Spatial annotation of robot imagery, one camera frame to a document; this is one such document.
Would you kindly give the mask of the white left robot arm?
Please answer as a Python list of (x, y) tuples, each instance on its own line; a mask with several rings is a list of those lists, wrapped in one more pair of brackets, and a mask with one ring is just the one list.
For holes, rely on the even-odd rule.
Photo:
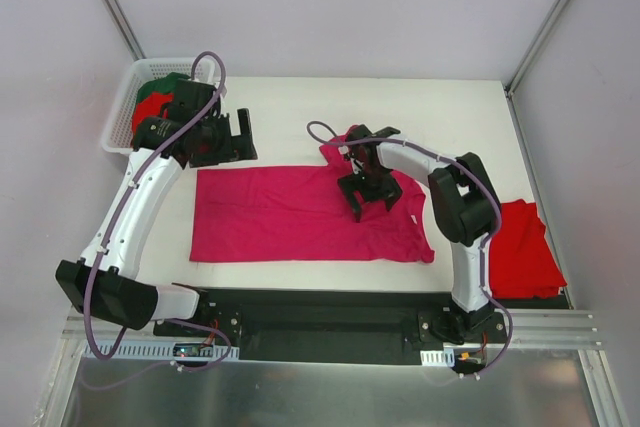
[(56, 269), (78, 313), (132, 330), (165, 319), (176, 319), (192, 336), (210, 328), (212, 313), (197, 289), (137, 277), (159, 209), (186, 168), (256, 159), (248, 109), (237, 111), (237, 134), (221, 109), (218, 88), (181, 79), (159, 114), (138, 123), (125, 176), (99, 230), (78, 260)]

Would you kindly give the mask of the pink t shirt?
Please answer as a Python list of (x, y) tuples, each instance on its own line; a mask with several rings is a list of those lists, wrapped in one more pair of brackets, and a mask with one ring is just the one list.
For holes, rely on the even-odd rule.
[(319, 151), (323, 166), (199, 170), (190, 261), (435, 260), (415, 180), (395, 172), (397, 203), (366, 204), (357, 219), (337, 183), (350, 165), (335, 146)]

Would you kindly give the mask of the white perforated plastic basket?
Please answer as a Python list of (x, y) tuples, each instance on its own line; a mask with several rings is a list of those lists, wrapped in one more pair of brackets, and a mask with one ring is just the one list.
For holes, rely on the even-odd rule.
[(132, 117), (138, 90), (147, 82), (175, 72), (191, 74), (193, 57), (151, 58), (135, 61), (122, 78), (101, 136), (105, 152), (128, 156), (131, 152)]

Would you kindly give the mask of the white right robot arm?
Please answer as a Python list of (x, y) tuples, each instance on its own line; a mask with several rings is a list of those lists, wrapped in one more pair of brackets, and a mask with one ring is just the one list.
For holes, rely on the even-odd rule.
[(449, 320), (452, 335), (470, 342), (485, 330), (481, 311), (489, 305), (486, 248), (501, 227), (501, 204), (481, 159), (474, 153), (457, 158), (415, 144), (399, 130), (377, 132), (364, 125), (351, 129), (341, 147), (352, 173), (338, 180), (357, 221), (365, 203), (382, 201), (390, 210), (403, 189), (393, 174), (400, 172), (426, 186), (436, 225), (450, 242), (453, 262)]

